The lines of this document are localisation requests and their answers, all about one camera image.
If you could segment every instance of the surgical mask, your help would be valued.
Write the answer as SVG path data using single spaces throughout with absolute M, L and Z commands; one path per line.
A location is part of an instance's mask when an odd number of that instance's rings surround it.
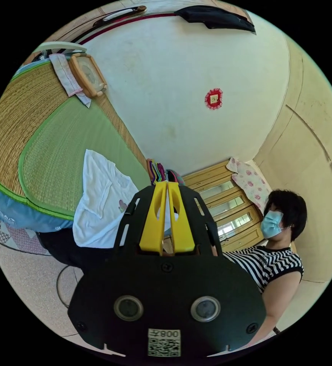
M 279 223 L 282 221 L 283 213 L 279 211 L 269 211 L 261 222 L 261 232 L 265 239 L 272 238 L 282 232 Z

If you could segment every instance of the yellow bracket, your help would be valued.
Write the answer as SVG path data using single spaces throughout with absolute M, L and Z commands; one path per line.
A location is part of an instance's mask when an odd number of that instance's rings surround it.
M 182 202 L 179 184 L 176 182 L 156 183 L 139 246 L 143 251 L 156 252 L 162 255 L 167 191 L 174 253 L 192 252 L 195 243 Z M 178 213 L 177 220 L 175 220 L 174 207 Z M 159 219 L 157 219 L 158 210 L 160 210 Z

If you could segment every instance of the square clock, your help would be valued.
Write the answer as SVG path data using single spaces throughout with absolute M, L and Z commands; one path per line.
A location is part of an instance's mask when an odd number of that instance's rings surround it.
M 107 83 L 92 56 L 86 53 L 75 53 L 68 64 L 87 97 L 94 98 L 103 94 Z

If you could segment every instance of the black and white striped shirt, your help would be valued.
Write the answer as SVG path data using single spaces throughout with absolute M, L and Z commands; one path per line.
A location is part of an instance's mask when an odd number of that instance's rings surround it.
M 286 273 L 298 271 L 301 278 L 303 275 L 301 258 L 293 253 L 291 248 L 267 249 L 264 246 L 256 246 L 224 252 L 223 255 L 248 272 L 261 293 L 269 282 Z

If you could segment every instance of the qr code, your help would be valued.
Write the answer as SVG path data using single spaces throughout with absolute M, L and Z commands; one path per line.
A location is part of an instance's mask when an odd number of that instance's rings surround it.
M 180 339 L 148 339 L 148 356 L 179 357 Z

